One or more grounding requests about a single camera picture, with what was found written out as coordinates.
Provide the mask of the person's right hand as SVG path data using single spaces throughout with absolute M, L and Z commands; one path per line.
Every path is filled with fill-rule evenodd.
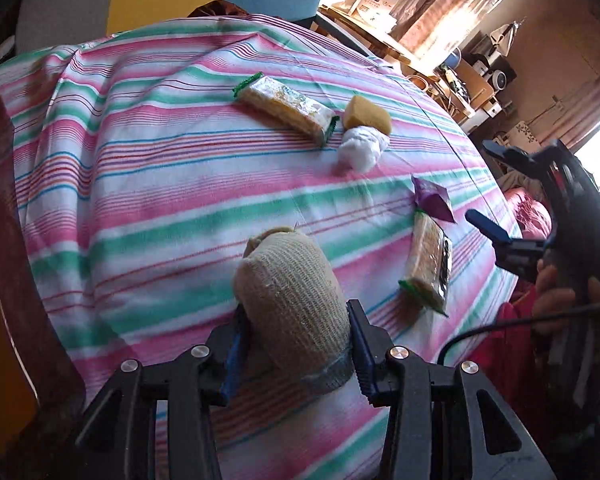
M 571 288 L 557 286 L 557 268 L 546 264 L 543 259 L 536 266 L 538 277 L 535 281 L 536 297 L 532 307 L 532 315 L 537 318 L 542 315 L 568 310 L 576 305 L 576 293 Z M 593 304 L 600 302 L 600 281 L 597 278 L 588 279 L 588 298 Z M 562 318 L 557 321 L 547 321 L 532 326 L 532 332 L 541 336 L 553 336 L 560 333 L 569 321 Z

